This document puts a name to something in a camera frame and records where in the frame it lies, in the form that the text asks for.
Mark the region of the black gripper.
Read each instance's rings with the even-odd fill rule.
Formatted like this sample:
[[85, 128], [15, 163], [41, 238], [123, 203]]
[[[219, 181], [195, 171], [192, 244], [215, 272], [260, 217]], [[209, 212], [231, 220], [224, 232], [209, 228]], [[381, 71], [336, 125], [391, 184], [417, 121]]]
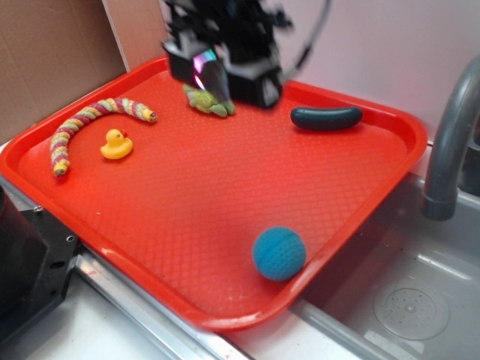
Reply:
[[282, 10], [264, 10], [259, 1], [167, 1], [166, 6], [169, 39], [163, 48], [175, 79], [221, 103], [232, 98], [261, 109], [278, 103], [283, 84], [274, 30], [292, 25]]

